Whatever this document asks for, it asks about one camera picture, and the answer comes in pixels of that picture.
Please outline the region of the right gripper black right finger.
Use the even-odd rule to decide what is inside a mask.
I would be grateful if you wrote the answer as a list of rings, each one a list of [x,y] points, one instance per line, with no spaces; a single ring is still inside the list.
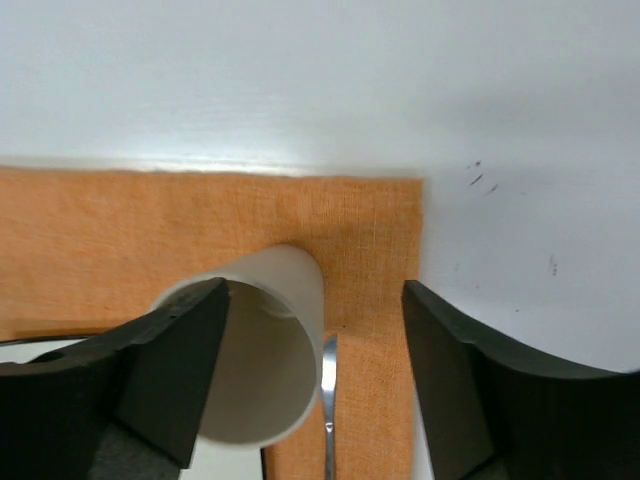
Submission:
[[[639,375],[517,341],[418,281],[403,319],[437,479],[635,479]]]

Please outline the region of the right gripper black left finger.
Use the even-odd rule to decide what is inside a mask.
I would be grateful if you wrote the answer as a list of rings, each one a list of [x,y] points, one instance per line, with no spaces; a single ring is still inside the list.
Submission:
[[[220,278],[103,334],[1,366],[5,479],[176,479],[227,323]]]

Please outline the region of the white square plate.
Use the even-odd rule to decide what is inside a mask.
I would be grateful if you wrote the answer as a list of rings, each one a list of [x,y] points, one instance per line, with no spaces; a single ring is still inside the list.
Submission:
[[[30,342],[2,342],[1,362],[26,363],[36,357],[82,340],[54,339]],[[265,478],[263,457],[259,449],[233,448],[215,444],[199,435],[191,466],[183,470],[180,479],[262,480]]]

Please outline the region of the beige paper cup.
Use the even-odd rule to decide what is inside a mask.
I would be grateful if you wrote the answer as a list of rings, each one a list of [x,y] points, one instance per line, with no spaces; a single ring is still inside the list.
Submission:
[[[320,391],[324,279],[306,251],[276,245],[180,281],[158,308],[206,280],[227,282],[230,306],[201,433],[264,448],[294,433]]]

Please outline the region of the orange cloth placemat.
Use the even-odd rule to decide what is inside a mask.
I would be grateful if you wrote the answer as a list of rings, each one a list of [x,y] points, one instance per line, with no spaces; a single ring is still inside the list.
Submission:
[[[98,333],[182,280],[296,246],[322,270],[338,338],[338,476],[407,479],[401,296],[419,275],[422,199],[419,179],[3,170],[1,336]]]

